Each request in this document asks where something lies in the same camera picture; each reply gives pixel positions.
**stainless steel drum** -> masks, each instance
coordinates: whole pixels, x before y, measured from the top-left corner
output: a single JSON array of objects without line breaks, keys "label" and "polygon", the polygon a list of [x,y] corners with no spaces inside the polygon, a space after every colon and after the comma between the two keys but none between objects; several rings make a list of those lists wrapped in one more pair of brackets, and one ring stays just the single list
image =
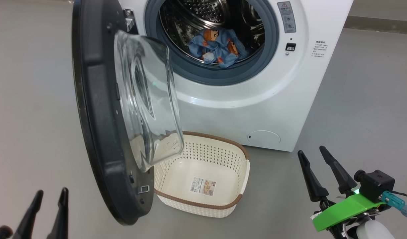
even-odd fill
[{"label": "stainless steel drum", "polygon": [[262,20],[245,0],[166,0],[159,17],[170,41],[185,55],[201,63],[202,59],[190,54],[188,44],[202,29],[233,29],[251,53],[237,63],[249,59],[265,42]]}]

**white plastic basket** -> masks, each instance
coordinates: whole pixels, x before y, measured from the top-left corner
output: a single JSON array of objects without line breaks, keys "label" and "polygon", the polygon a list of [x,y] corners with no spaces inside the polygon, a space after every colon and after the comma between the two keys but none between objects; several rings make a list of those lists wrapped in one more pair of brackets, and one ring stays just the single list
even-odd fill
[{"label": "white plastic basket", "polygon": [[248,181],[248,153],[228,139],[183,134],[183,152],[155,165],[155,193],[166,205],[185,212],[229,216]]}]

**blue cloth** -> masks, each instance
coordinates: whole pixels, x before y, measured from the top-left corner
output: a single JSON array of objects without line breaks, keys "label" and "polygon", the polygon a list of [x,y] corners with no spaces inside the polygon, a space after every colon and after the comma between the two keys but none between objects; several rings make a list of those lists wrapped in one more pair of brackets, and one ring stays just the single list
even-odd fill
[{"label": "blue cloth", "polygon": [[249,55],[234,30],[223,28],[201,30],[189,42],[189,51],[192,56],[203,59],[205,64],[217,62],[221,68]]}]

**warning label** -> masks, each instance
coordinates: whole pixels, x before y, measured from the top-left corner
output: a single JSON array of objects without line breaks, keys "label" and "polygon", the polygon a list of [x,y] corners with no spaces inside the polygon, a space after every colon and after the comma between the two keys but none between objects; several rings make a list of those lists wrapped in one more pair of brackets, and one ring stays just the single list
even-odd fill
[{"label": "warning label", "polygon": [[328,47],[329,47],[329,45],[326,44],[325,41],[316,41],[316,44],[314,44],[313,50],[311,52],[311,56],[325,57]]},{"label": "warning label", "polygon": [[296,32],[295,17],[293,16],[292,5],[289,1],[278,3],[284,24],[285,33]]}]

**brown basket rim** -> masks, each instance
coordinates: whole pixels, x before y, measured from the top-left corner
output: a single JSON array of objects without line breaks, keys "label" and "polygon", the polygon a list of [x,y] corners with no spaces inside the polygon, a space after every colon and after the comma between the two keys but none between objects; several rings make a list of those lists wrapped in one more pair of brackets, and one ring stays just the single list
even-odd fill
[{"label": "brown basket rim", "polygon": [[[245,160],[249,160],[249,155],[248,152],[246,151],[246,149],[239,143],[229,140],[229,139],[225,139],[225,138],[221,138],[218,136],[214,136],[214,135],[210,135],[210,134],[206,134],[206,133],[196,133],[196,132],[191,132],[191,131],[183,131],[183,134],[185,135],[192,135],[192,136],[198,136],[198,137],[204,137],[204,138],[209,138],[209,139],[215,139],[218,141],[222,141],[222,142],[226,142],[228,144],[234,145],[238,148],[240,148],[240,150],[243,152],[243,154],[245,155]],[[211,204],[204,204],[204,203],[198,203],[198,202],[193,202],[193,201],[188,201],[188,200],[184,200],[178,197],[173,197],[169,194],[165,194],[163,192],[160,192],[158,190],[154,190],[156,195],[159,195],[161,197],[165,197],[168,198],[170,200],[174,200],[180,203],[184,203],[184,204],[188,204],[188,205],[192,205],[192,206],[197,206],[197,207],[204,207],[204,208],[210,208],[210,209],[219,209],[219,210],[223,210],[223,209],[228,209],[233,207],[234,205],[236,205],[240,199],[242,198],[242,194],[237,195],[237,198],[232,201],[231,203],[224,205],[224,206],[216,206],[216,205],[211,205]]]}]

